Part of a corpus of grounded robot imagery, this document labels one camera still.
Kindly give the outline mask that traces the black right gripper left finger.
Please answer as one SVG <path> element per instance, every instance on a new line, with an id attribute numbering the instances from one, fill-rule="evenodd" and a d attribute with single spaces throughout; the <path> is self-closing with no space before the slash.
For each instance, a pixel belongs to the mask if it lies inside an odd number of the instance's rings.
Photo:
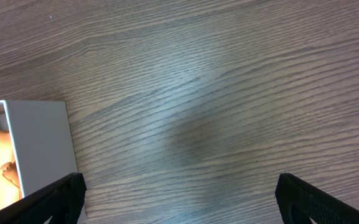
<path id="1" fill-rule="evenodd" d="M 0 210 L 0 224 L 77 224 L 85 192 L 83 174 L 68 174 Z"/>

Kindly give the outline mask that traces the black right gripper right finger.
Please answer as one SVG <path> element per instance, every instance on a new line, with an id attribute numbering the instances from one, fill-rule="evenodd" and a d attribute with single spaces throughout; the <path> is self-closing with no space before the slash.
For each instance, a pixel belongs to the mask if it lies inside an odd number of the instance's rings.
<path id="1" fill-rule="evenodd" d="M 290 173 L 279 176 L 275 196 L 285 224 L 359 224 L 359 210 Z"/>

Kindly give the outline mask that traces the yellow rubber giraffe toy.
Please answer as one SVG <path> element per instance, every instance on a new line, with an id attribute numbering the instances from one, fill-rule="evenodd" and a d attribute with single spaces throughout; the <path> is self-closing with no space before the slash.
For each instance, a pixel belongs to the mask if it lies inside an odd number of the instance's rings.
<path id="1" fill-rule="evenodd" d="M 21 183 L 9 131 L 0 130 L 0 210 L 22 199 Z"/>

